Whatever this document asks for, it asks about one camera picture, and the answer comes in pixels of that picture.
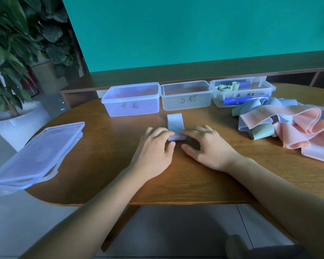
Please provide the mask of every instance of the plastic lid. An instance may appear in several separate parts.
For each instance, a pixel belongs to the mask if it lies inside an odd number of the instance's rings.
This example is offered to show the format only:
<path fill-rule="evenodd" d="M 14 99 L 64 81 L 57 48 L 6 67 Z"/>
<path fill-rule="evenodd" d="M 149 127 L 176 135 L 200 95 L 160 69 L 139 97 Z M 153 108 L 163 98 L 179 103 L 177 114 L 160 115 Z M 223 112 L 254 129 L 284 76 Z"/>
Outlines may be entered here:
<path fill-rule="evenodd" d="M 40 178 L 47 174 L 84 126 L 84 122 L 76 122 L 44 129 L 0 167 L 0 183 Z"/>

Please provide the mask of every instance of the clear plastic container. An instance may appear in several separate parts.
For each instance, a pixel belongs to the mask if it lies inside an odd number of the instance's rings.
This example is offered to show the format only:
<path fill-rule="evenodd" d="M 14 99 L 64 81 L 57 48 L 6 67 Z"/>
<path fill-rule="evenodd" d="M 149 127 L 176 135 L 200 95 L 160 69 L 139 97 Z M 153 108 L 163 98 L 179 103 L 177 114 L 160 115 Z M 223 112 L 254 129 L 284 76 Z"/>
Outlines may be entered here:
<path fill-rule="evenodd" d="M 82 137 L 84 126 L 84 122 L 76 122 L 44 129 L 0 167 L 0 188 L 25 189 L 54 177 Z"/>
<path fill-rule="evenodd" d="M 163 109 L 166 111 L 207 107 L 212 88 L 206 81 L 179 82 L 161 85 Z"/>
<path fill-rule="evenodd" d="M 271 93 L 276 90 L 276 87 L 265 79 L 266 76 L 213 80 L 210 82 L 210 86 L 213 89 L 212 100 L 220 108 L 235 107 L 254 99 L 268 100 Z M 219 85 L 229 85 L 232 82 L 240 83 L 237 91 L 219 91 L 217 89 Z"/>
<path fill-rule="evenodd" d="M 158 82 L 112 86 L 101 102 L 111 117 L 158 113 L 160 92 Z"/>

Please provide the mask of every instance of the green wall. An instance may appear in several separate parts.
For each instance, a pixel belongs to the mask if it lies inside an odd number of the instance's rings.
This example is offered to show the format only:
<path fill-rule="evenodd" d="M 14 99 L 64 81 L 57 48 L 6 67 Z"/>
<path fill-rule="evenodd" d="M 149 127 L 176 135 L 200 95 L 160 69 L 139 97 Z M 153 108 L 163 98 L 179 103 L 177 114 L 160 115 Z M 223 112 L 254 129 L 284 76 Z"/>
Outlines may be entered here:
<path fill-rule="evenodd" d="M 90 72 L 324 50 L 324 0 L 63 0 Z"/>

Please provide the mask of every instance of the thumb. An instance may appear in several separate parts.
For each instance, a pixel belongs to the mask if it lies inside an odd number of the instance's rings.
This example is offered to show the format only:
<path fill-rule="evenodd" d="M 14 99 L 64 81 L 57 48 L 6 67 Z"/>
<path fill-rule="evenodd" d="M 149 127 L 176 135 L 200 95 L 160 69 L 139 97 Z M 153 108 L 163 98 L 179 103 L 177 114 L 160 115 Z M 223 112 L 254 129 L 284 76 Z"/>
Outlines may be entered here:
<path fill-rule="evenodd" d="M 194 148 L 190 147 L 187 144 L 181 145 L 181 148 L 184 150 L 186 154 L 188 154 L 190 157 L 198 161 L 198 156 L 201 153 L 200 151 L 195 150 Z"/>
<path fill-rule="evenodd" d="M 172 158 L 172 156 L 173 156 L 174 147 L 175 147 L 175 142 L 170 142 L 170 143 L 167 145 L 167 149 L 165 150 L 165 154 L 166 154 L 169 158 Z"/>

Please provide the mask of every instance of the pink resistance band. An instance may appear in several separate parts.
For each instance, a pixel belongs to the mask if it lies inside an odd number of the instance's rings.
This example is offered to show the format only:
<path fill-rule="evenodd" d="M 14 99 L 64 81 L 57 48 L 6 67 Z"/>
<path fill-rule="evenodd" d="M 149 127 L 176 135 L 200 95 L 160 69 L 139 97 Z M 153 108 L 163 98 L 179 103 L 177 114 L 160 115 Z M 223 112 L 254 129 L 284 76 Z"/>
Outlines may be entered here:
<path fill-rule="evenodd" d="M 261 124 L 274 115 L 293 116 L 293 122 L 273 123 L 275 135 L 288 149 L 301 148 L 305 156 L 324 161 L 324 120 L 322 111 L 315 106 L 307 105 L 263 105 L 241 115 L 249 129 Z"/>

